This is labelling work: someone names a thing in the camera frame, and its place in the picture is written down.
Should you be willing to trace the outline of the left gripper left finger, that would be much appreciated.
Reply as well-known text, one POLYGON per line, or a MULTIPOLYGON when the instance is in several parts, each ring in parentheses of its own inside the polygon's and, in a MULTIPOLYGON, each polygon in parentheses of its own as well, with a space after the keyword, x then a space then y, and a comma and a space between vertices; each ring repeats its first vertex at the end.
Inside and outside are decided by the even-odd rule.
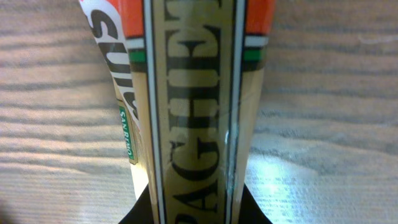
POLYGON ((154 224, 152 205, 150 202, 149 185, 135 202, 131 210, 121 219, 119 224, 154 224))

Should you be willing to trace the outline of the orange spaghetti packet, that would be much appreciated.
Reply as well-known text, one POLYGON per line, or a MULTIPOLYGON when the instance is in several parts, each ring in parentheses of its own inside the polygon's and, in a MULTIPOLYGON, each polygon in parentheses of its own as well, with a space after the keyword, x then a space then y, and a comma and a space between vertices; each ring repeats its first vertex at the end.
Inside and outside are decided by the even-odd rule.
POLYGON ((155 223, 238 223, 274 1, 83 0, 155 223))

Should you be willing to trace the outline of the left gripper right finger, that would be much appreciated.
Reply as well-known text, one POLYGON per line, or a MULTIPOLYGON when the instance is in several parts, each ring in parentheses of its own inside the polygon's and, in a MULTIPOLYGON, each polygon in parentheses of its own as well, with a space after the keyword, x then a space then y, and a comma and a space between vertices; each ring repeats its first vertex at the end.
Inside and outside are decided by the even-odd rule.
POLYGON ((239 224, 272 224, 255 201, 246 184, 243 188, 239 224))

